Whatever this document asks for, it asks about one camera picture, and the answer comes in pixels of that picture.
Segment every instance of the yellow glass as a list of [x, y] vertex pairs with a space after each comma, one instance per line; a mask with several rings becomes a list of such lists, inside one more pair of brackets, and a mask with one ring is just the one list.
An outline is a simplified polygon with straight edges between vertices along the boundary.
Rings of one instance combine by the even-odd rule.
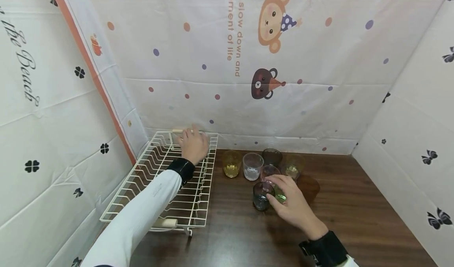
[[241, 168], [242, 157], [237, 151], [226, 151], [222, 156], [222, 168], [227, 177], [238, 176]]

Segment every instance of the orange cartoon figure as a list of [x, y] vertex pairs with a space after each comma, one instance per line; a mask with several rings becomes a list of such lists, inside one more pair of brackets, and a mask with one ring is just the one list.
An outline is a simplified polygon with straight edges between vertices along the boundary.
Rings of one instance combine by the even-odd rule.
[[258, 21], [258, 41], [261, 45], [269, 46], [271, 53], [277, 53], [281, 48], [279, 37], [290, 28], [301, 25], [301, 19], [293, 20], [285, 12], [285, 6], [290, 0], [265, 0]]
[[90, 36], [90, 39], [93, 47], [93, 52], [95, 52], [96, 55], [101, 56], [101, 46], [99, 46], [98, 40], [96, 40], [96, 34]]
[[251, 94], [254, 99], [270, 99], [273, 96], [273, 90], [277, 87], [284, 86], [286, 82], [279, 82], [277, 79], [277, 70], [272, 68], [258, 69], [253, 77], [251, 85]]

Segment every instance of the black wristband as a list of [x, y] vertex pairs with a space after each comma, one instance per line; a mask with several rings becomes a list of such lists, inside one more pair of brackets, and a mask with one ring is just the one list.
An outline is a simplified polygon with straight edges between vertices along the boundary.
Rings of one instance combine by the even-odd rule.
[[177, 172], [177, 174], [179, 174], [181, 176], [181, 185], [183, 186], [189, 180], [191, 180], [196, 167], [189, 160], [179, 157], [178, 159], [171, 162], [171, 164], [167, 167], [167, 169], [174, 170]]
[[320, 239], [303, 241], [299, 247], [304, 255], [313, 255], [322, 267], [335, 267], [347, 260], [348, 252], [332, 231]]

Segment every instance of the white sleeve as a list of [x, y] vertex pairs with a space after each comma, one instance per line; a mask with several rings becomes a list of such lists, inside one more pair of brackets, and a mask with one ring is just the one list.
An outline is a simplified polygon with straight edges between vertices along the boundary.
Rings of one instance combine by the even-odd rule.
[[93, 244], [81, 267], [128, 267], [132, 252], [176, 196], [182, 180], [167, 169], [140, 192], [113, 219]]

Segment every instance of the white wire dish rack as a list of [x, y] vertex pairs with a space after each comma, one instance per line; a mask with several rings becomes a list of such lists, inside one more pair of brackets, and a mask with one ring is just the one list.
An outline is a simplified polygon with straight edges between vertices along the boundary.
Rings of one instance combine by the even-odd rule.
[[[181, 156], [180, 146], [173, 141], [173, 138], [180, 133], [181, 130], [155, 133], [102, 213], [99, 219], [101, 222], [111, 222], [126, 204], [152, 182], [153, 178], [165, 171], [174, 159]], [[206, 225], [218, 133], [207, 133], [207, 135], [208, 155], [196, 166], [194, 177], [180, 189], [150, 231], [177, 230], [192, 236], [193, 228], [203, 228]]]

